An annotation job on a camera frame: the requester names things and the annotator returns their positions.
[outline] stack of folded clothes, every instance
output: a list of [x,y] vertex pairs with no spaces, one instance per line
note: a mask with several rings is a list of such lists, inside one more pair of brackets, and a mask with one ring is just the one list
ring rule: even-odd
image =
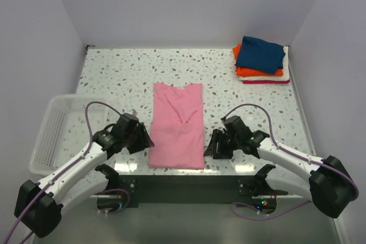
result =
[[236,75],[245,84],[289,83],[288,46],[243,37],[233,48]]

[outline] cable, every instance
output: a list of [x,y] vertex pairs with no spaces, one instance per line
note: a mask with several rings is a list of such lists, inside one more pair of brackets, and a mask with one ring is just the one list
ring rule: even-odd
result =
[[[282,146],[279,146],[279,144],[277,143],[277,141],[276,141],[276,139],[275,139],[275,136],[273,135],[272,120],[271,120],[271,118],[270,118],[269,113],[268,113],[268,112],[267,112],[263,107],[261,107],[261,106],[259,106],[259,105],[257,105],[257,104],[252,104],[252,103],[240,104],[240,105],[236,106],[234,109],[232,109],[230,112],[228,112],[228,113],[227,113],[227,114],[226,114],[226,115],[225,115],[221,120],[222,120],[222,121],[225,121],[225,120],[226,120],[226,118],[228,117],[228,115],[230,115],[232,112],[234,112],[234,111],[235,111],[235,110],[237,110],[238,108],[240,108],[240,107],[244,107],[244,106],[252,106],[252,107],[256,107],[256,108],[261,109],[261,110],[265,113],[265,115],[266,115],[266,116],[267,116],[267,118],[268,118],[270,138],[271,138],[271,140],[272,140],[273,144],[274,144],[277,148],[279,148],[281,151],[283,151],[283,152],[285,152],[285,153],[287,153],[287,154],[289,154],[289,155],[292,155],[293,157],[296,157],[296,158],[301,159],[301,160],[303,160],[303,161],[308,161],[308,159],[307,159],[306,157],[302,157],[302,156],[300,156],[300,155],[297,155],[296,153],[294,153],[294,152],[292,152],[292,151],[290,151],[290,150],[288,150],[288,149],[286,149],[286,148],[283,148]],[[328,169],[328,170],[333,171],[334,173],[338,174],[339,176],[343,177],[345,180],[347,180],[347,181],[352,185],[352,187],[353,187],[353,188],[354,188],[354,190],[355,190],[355,196],[354,196],[354,198],[353,198],[353,200],[352,200],[352,201],[356,200],[356,199],[359,197],[359,188],[356,186],[356,184],[354,183],[354,181],[353,181],[352,179],[350,179],[350,177],[348,177],[348,176],[347,176],[347,175],[345,175],[344,173],[342,173],[342,172],[340,172],[340,171],[338,171],[338,170],[334,169],[333,167],[330,167],[330,166],[328,166],[328,165],[326,165],[326,164],[324,164],[324,163],[321,163],[321,162],[318,162],[318,161],[314,161],[314,160],[311,160],[311,161],[310,161],[310,163],[315,164],[315,165],[318,165],[318,166],[320,166],[320,167],[324,167],[324,168],[326,168],[326,169]],[[253,206],[248,205],[248,204],[245,204],[245,203],[242,203],[242,202],[233,202],[233,203],[231,203],[231,204],[230,204],[230,209],[231,209],[231,211],[233,212],[233,214],[235,214],[235,215],[237,215],[238,217],[241,217],[241,218],[243,218],[243,219],[248,219],[248,220],[253,220],[253,221],[264,221],[264,220],[270,220],[270,219],[273,219],[273,218],[280,217],[280,216],[282,216],[282,215],[284,215],[284,214],[287,214],[287,213],[289,213],[290,211],[293,211],[293,210],[295,210],[295,209],[297,209],[297,208],[299,208],[299,207],[302,207],[302,206],[304,206],[304,205],[306,205],[306,204],[308,204],[308,203],[311,203],[311,201],[305,201],[305,202],[302,202],[302,203],[298,204],[297,206],[291,207],[290,209],[288,209],[288,210],[284,211],[283,213],[276,214],[276,215],[273,215],[273,216],[271,216],[271,217],[266,217],[266,218],[251,218],[251,217],[246,217],[246,216],[244,216],[244,215],[242,215],[242,214],[239,214],[239,213],[237,213],[236,211],[234,211],[233,206],[235,206],[235,205],[243,205],[243,206],[250,207],[250,208],[251,208],[251,209],[253,209],[253,210],[257,210],[257,209],[255,209]]]
[[109,128],[113,127],[114,125],[116,125],[115,123],[111,123],[111,124],[108,124],[107,126],[104,127],[103,130],[108,130]]
[[33,232],[31,231],[30,233],[27,234],[26,237],[24,237],[24,239],[22,241],[20,241],[19,244],[24,244],[32,235],[33,235]]
[[[86,121],[87,130],[89,132],[89,144],[88,144],[85,152],[80,157],[78,157],[72,163],[70,163],[69,165],[67,165],[62,171],[60,171],[57,175],[54,176],[54,178],[51,179],[52,182],[54,182],[55,180],[57,180],[58,178],[60,178],[60,176],[62,176],[64,173],[66,173],[71,167],[73,167],[76,163],[78,163],[80,160],[82,160],[86,154],[89,153],[89,150],[90,150],[90,148],[92,147],[92,144],[93,144],[93,132],[92,132],[92,127],[90,125],[89,116],[87,114],[87,111],[88,111],[90,105],[92,105],[92,104],[104,105],[104,106],[112,109],[113,111],[115,111],[118,115],[121,115],[121,113],[119,111],[117,111],[115,108],[113,108],[112,106],[108,105],[107,103],[100,102],[100,101],[91,101],[91,102],[89,102],[86,105],[86,107],[85,107],[85,121]],[[24,217],[24,215],[28,212],[29,208],[32,207],[32,205],[48,189],[49,186],[51,186],[51,184],[49,184],[49,183],[46,184],[45,187],[24,208],[24,210],[21,212],[21,214],[19,215],[19,217],[17,218],[17,220],[14,222],[13,226],[9,230],[9,232],[8,232],[8,234],[7,234],[4,242],[3,242],[3,244],[7,244],[8,243],[11,235],[13,234],[13,232],[15,231],[15,229],[17,228],[18,224],[20,223],[20,221],[22,220],[22,218]]]
[[246,220],[251,220],[251,221],[266,221],[266,220],[271,220],[271,219],[274,219],[274,218],[277,218],[277,217],[280,217],[284,214],[288,214],[289,212],[293,211],[293,210],[296,210],[306,204],[309,204],[311,203],[310,200],[307,200],[307,201],[304,201],[296,206],[293,206],[291,207],[290,209],[287,209],[285,211],[283,211],[282,213],[279,213],[279,214],[275,214],[275,215],[271,215],[270,217],[263,217],[263,218],[256,218],[256,217],[246,217],[245,215],[242,215],[240,213],[238,213],[237,211],[234,210],[234,207],[236,205],[241,205],[241,206],[245,206],[245,207],[248,207],[254,211],[258,211],[256,208],[254,208],[253,206],[249,205],[249,204],[246,204],[246,203],[242,203],[242,202],[233,202],[230,204],[230,210],[233,212],[233,214],[235,214],[236,216],[240,217],[240,218],[243,218],[243,219],[246,219]]
[[274,191],[273,194],[270,195],[269,199],[271,200],[274,196],[274,199],[277,200],[277,191]]
[[[298,158],[298,159],[300,159],[300,160],[308,161],[308,159],[307,159],[306,157],[303,157],[303,156],[301,156],[301,155],[297,155],[296,153],[294,153],[294,152],[292,152],[292,151],[290,151],[290,150],[288,150],[288,149],[286,149],[286,148],[283,148],[282,146],[279,146],[279,144],[278,144],[278,143],[277,143],[277,141],[275,140],[275,136],[273,135],[272,121],[271,121],[271,118],[270,118],[270,116],[269,116],[269,113],[268,113],[268,112],[267,112],[263,107],[261,107],[261,106],[259,106],[259,105],[257,105],[257,104],[252,104],[252,103],[240,104],[240,105],[236,106],[234,109],[232,109],[230,112],[228,112],[228,113],[227,113],[227,115],[226,115],[226,116],[224,116],[221,120],[222,120],[222,121],[226,120],[226,117],[227,117],[229,114],[231,114],[233,111],[235,111],[236,109],[238,109],[238,108],[240,108],[240,107],[243,107],[243,106],[253,106],[253,107],[257,107],[257,108],[261,109],[261,110],[266,114],[266,116],[267,116],[267,118],[268,118],[268,124],[269,124],[269,135],[270,135],[270,138],[271,138],[271,140],[272,140],[273,144],[274,144],[277,148],[279,148],[281,151],[283,151],[283,152],[285,152],[285,153],[287,153],[287,154],[289,154],[289,155],[292,155],[293,157],[296,157],[296,158]],[[342,173],[342,172],[340,172],[340,171],[338,171],[338,170],[334,169],[333,167],[330,167],[330,166],[328,166],[328,165],[326,165],[326,164],[324,164],[324,163],[321,163],[321,162],[318,162],[318,161],[314,161],[314,160],[310,160],[310,163],[311,163],[311,164],[318,165],[318,166],[323,167],[323,168],[326,168],[326,169],[328,169],[328,170],[330,170],[330,171],[333,171],[333,172],[334,172],[334,173],[336,173],[337,175],[339,175],[339,176],[343,177],[345,180],[347,180],[347,181],[352,185],[352,187],[353,187],[353,188],[354,188],[354,190],[355,190],[355,196],[354,196],[354,198],[353,198],[351,201],[354,201],[354,200],[356,200],[356,199],[359,197],[359,193],[360,193],[359,188],[356,186],[356,184],[354,183],[354,181],[353,181],[352,179],[350,179],[350,177],[348,177],[348,176],[347,176],[347,175],[345,175],[344,173]]]
[[120,212],[122,212],[125,208],[127,208],[128,204],[130,203],[130,193],[124,189],[110,189],[110,190],[105,190],[105,191],[101,191],[98,194],[107,194],[107,193],[111,193],[114,191],[120,191],[124,194],[127,195],[127,202],[121,207],[119,208],[117,211],[108,211],[108,214],[118,214]]

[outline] red folded cloth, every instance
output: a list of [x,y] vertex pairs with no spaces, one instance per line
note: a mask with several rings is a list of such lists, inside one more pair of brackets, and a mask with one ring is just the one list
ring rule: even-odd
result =
[[290,79],[286,81],[274,81],[274,80],[243,80],[244,84],[288,84]]

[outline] orange folded cloth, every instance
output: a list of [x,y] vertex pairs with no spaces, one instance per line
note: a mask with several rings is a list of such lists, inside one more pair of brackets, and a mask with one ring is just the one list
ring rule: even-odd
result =
[[[238,44],[236,47],[233,48],[235,61],[238,57],[240,49],[241,49],[241,44]],[[238,75],[239,77],[259,77],[259,76],[281,77],[284,74],[282,69],[278,69],[275,74],[267,74],[267,73],[263,73],[262,71],[253,70],[253,69],[249,69],[249,68],[243,68],[243,67],[236,67],[235,71],[236,71],[236,75]]]

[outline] blue folded shirt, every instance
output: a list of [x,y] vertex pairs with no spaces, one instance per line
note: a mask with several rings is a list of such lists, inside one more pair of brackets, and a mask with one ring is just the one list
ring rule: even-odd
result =
[[283,69],[284,57],[281,45],[259,38],[243,37],[235,66],[275,74],[278,68]]

